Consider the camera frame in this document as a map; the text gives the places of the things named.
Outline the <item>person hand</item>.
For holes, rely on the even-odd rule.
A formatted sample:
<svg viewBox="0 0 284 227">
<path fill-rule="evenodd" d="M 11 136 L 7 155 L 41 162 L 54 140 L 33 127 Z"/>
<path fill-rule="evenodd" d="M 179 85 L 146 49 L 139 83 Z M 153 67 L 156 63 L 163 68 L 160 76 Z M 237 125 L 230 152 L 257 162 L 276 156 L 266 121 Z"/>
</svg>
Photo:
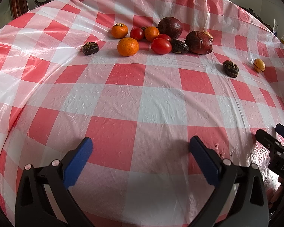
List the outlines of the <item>person hand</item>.
<svg viewBox="0 0 284 227">
<path fill-rule="evenodd" d="M 277 190 L 269 188 L 266 191 L 269 212 L 275 212 L 278 208 L 284 207 L 284 179 L 278 177 L 280 183 Z"/>
</svg>

